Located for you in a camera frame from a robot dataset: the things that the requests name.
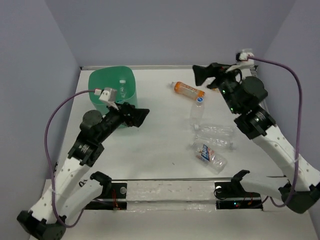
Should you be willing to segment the small yellow cap bottle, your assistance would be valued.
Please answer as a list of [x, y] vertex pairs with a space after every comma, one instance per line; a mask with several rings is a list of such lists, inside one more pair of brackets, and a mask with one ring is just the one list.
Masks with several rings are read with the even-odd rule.
[[210, 86], [207, 85], [206, 88], [209, 89], [209, 90], [212, 90], [212, 91], [214, 91], [216, 93], [220, 92], [220, 90], [217, 87], [214, 88], [214, 87], [210, 87]]

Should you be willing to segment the clear crushed bottle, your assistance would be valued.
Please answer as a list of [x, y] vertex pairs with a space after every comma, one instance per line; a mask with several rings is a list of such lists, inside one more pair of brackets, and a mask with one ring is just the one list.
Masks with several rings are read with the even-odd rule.
[[232, 151], [235, 149], [233, 141], [229, 138], [222, 136], [204, 136], [196, 135], [194, 141], [198, 143], [204, 143], [209, 145], [216, 151]]

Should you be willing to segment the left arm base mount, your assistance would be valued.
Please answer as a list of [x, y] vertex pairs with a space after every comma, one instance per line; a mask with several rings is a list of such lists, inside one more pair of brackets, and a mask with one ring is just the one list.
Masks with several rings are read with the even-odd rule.
[[113, 181], [98, 197], [86, 205], [85, 210], [117, 211], [127, 209], [127, 182]]

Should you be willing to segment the clear bottle blue label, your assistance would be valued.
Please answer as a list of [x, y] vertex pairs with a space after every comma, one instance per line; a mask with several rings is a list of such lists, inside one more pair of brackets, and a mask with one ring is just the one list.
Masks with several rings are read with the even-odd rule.
[[119, 93], [123, 100], [127, 98], [127, 82], [124, 79], [119, 81]]

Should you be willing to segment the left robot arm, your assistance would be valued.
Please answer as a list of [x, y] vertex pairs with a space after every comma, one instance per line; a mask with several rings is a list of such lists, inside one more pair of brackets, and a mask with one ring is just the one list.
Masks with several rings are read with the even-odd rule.
[[87, 111], [61, 170], [37, 203], [17, 216], [22, 228], [38, 240], [60, 240], [72, 227], [69, 221], [80, 217], [86, 205], [110, 194], [112, 179], [100, 171], [75, 189], [104, 151], [103, 142], [120, 125], [140, 127], [149, 112], [127, 102], [110, 106], [106, 115], [98, 110]]

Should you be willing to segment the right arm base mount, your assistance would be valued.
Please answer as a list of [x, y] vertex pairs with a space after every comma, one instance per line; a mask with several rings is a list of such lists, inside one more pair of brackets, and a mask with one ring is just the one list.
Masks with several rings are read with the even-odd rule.
[[214, 183], [213, 194], [216, 198], [217, 210], [263, 210], [263, 198], [259, 193], [241, 191], [236, 193], [231, 189], [231, 182], [218, 181]]

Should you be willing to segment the green plastic bin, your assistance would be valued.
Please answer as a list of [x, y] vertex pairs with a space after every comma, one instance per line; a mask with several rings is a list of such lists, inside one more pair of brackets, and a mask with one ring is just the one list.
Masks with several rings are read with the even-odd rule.
[[[120, 80], [126, 80], [127, 96], [120, 96]], [[88, 80], [88, 89], [113, 88], [117, 90], [116, 102], [119, 104], [129, 103], [138, 107], [136, 79], [133, 71], [127, 66], [112, 66], [92, 72]]]

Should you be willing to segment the orange label tea bottle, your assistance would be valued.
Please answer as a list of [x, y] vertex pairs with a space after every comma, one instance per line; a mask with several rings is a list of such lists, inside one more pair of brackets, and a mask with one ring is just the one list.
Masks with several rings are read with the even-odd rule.
[[183, 95], [192, 100], [203, 98], [205, 96], [204, 91], [189, 86], [181, 81], [171, 82], [169, 86], [176, 94]]

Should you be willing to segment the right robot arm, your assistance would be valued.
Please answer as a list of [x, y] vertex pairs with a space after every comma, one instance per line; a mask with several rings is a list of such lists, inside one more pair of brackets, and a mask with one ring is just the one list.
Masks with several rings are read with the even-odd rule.
[[212, 63], [193, 65], [196, 86], [208, 78], [213, 82], [208, 89], [218, 89], [232, 114], [237, 128], [259, 146], [280, 168], [282, 177], [269, 177], [241, 170], [228, 184], [235, 196], [257, 193], [282, 201], [297, 214], [303, 214], [320, 199], [320, 172], [296, 153], [284, 137], [276, 121], [260, 103], [268, 96], [263, 82], [255, 76], [242, 77], [240, 65]]

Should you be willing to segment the clear bottle blue-orange label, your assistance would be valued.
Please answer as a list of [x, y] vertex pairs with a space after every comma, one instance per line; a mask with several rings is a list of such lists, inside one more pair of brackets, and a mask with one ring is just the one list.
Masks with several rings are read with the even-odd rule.
[[194, 152], [197, 160], [214, 174], [220, 174], [228, 164], [225, 157], [217, 153], [206, 143], [194, 142], [189, 148]]

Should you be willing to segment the clear bottle blue-white cap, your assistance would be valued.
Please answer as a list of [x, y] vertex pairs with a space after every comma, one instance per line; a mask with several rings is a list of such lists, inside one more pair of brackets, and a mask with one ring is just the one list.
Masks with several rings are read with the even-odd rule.
[[204, 114], [205, 110], [205, 104], [204, 104], [204, 98], [198, 97], [195, 102], [192, 104], [191, 110], [190, 110], [190, 116], [189, 116], [189, 123], [190, 125], [198, 125]]

